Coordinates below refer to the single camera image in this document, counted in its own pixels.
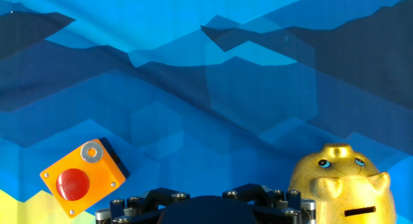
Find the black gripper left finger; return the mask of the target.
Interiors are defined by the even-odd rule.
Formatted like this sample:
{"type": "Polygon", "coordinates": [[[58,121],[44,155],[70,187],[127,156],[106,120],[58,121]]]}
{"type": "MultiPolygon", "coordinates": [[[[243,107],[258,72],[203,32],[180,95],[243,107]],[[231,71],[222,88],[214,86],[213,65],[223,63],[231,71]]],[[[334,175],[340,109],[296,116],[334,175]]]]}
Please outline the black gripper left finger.
{"type": "Polygon", "coordinates": [[[162,210],[159,208],[190,199],[190,194],[167,188],[157,188],[142,196],[113,199],[110,207],[95,212],[96,224],[157,223],[162,210]]]}

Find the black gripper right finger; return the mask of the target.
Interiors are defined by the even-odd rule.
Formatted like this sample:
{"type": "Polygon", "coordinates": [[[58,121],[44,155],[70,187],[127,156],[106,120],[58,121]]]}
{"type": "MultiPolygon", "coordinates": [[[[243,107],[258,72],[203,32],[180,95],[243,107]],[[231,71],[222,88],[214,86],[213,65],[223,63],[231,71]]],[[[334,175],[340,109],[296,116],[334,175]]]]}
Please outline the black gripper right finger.
{"type": "Polygon", "coordinates": [[[258,224],[316,224],[316,202],[297,190],[272,190],[246,184],[222,193],[224,198],[246,203],[258,224]]]}

